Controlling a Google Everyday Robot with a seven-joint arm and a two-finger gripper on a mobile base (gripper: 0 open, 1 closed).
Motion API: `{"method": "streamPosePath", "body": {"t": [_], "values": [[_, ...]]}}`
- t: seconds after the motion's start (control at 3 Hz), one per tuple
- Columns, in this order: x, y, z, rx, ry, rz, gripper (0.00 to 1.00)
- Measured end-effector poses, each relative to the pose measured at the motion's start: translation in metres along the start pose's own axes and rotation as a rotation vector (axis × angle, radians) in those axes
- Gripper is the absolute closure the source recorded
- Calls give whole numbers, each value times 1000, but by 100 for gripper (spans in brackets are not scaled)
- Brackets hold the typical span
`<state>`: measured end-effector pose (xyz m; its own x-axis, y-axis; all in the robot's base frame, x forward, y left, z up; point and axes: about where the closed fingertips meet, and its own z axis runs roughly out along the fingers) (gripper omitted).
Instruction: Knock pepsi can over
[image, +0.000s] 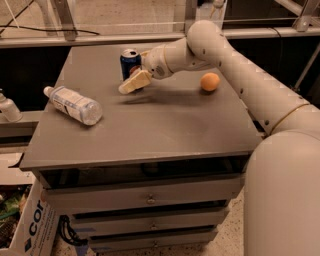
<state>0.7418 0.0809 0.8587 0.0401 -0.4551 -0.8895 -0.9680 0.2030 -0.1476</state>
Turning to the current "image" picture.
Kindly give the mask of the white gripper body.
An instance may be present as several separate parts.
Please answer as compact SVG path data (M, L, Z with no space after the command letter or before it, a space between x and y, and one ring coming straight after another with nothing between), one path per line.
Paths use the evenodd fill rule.
M165 45L152 48L145 57L141 56L142 67L148 70L154 79L165 79L173 75L165 58Z

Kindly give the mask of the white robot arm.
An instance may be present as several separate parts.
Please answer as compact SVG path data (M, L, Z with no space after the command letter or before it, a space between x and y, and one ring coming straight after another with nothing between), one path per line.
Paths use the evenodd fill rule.
M244 256L320 256L320 110L237 52L211 21L143 53L119 87L129 94L178 71L213 65L267 137L252 153L244 187Z

